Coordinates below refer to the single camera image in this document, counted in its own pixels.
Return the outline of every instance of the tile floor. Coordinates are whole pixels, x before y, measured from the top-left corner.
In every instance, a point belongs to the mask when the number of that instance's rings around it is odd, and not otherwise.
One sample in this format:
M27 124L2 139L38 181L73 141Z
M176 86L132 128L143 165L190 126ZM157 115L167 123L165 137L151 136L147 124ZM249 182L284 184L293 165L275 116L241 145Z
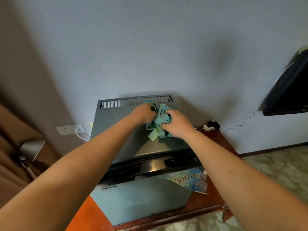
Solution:
M247 163L279 183L308 205L308 147L252 155L243 158ZM163 225L152 231L243 231L235 217L226 223L222 211L191 220Z

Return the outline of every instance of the green rag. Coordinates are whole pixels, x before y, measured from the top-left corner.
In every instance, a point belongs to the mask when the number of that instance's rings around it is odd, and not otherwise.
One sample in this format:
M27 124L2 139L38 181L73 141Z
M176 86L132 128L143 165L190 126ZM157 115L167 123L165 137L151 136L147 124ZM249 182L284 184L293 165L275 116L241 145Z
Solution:
M152 102L151 100L148 100L147 103L151 103L156 112L153 121L145 124L147 130L153 130L148 136L149 139L154 141L158 136L161 138L173 137L170 133L161 129L161 124L171 123L171 116L168 113L165 113L166 110L171 108L166 106L166 104L160 104L160 106L158 106L156 102Z

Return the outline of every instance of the television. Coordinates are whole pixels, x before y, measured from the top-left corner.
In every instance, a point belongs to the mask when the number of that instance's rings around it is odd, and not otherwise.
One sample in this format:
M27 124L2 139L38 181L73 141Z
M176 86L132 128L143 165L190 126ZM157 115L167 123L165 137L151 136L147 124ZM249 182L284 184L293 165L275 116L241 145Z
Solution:
M308 112L308 46L298 51L263 102L264 116L304 112Z

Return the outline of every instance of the light blue wall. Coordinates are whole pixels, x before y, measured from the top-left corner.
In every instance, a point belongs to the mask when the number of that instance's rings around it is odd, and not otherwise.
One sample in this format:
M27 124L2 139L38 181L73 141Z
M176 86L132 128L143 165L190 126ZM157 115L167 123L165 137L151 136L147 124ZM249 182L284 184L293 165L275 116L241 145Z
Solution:
M72 119L83 124L93 121L99 99L172 93L184 99L184 109L194 107L188 117L195 126L216 117L226 130L258 109L308 44L308 0L14 4ZM305 114L258 112L225 136L245 153L306 142L307 126ZM39 128L59 145L56 132L43 122Z

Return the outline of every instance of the forearm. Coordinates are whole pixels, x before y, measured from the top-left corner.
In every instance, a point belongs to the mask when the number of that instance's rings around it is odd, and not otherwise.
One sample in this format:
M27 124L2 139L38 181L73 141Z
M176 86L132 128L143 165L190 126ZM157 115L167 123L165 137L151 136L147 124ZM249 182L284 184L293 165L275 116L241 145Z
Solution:
M137 125L128 115L61 158L0 210L0 228L64 230Z
M184 140L246 230L296 230L307 225L307 207L258 170L201 132L191 131Z

